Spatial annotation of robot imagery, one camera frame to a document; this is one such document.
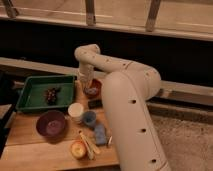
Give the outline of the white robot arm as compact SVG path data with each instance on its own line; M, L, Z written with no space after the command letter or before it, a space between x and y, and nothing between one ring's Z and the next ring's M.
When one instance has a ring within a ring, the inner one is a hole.
M160 90L159 72L136 61L103 55L96 44L80 46L74 55L84 86L96 68L106 73L102 104L121 171L171 171L146 105Z

